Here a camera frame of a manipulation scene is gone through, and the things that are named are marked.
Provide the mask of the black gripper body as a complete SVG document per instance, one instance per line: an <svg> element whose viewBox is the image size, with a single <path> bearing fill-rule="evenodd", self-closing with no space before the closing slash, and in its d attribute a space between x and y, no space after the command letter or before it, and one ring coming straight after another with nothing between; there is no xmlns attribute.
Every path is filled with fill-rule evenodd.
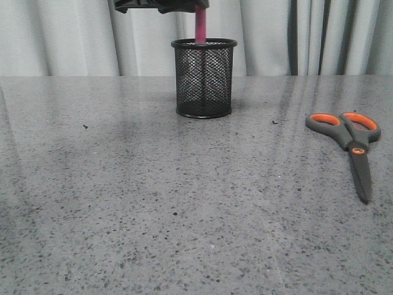
<svg viewBox="0 0 393 295"><path fill-rule="evenodd" d="M128 9L157 9L161 14L169 12L195 13L196 7L209 8L209 0L118 0L114 1L116 11L123 14Z"/></svg>

